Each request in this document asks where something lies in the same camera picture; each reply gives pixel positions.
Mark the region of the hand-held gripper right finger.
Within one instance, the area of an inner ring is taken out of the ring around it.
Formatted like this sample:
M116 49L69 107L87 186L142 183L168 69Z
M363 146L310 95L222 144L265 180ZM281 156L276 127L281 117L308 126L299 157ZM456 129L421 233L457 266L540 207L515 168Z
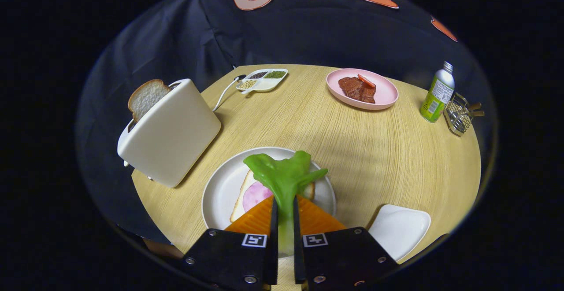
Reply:
M303 291L374 291L375 286L399 271L399 265L363 227L305 231L311 213L336 219L308 199L293 202L294 277Z

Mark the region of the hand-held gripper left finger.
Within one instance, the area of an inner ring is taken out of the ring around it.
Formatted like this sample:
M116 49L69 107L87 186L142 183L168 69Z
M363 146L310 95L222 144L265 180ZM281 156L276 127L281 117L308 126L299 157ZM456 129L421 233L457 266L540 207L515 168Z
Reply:
M278 279L276 199L251 211L262 213L265 233L209 228L179 261L179 272L209 291L270 291Z

